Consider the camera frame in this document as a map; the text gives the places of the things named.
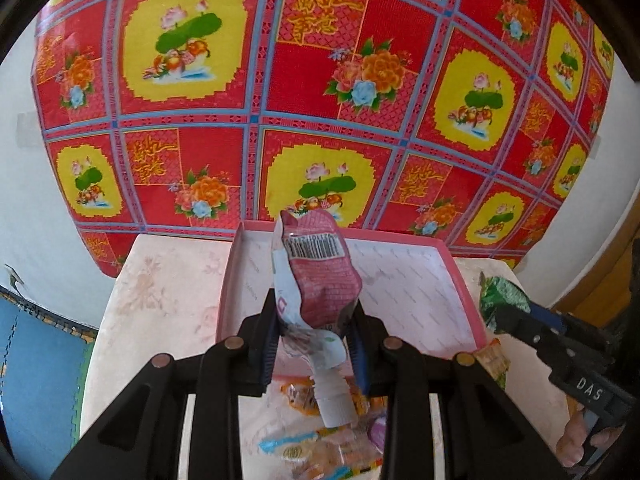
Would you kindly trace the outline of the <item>right hand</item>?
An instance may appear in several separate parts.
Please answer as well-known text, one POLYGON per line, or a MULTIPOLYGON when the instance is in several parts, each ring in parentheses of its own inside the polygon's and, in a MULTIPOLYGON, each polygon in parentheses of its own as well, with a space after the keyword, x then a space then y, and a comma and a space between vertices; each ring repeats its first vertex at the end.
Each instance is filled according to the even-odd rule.
POLYGON ((624 427, 605 428, 598 434, 588 437, 589 431, 585 419, 585 411, 579 410, 567 422, 564 434, 556 444, 555 455, 565 468, 576 466, 584 457, 585 442, 595 448, 607 450, 618 439, 624 427))

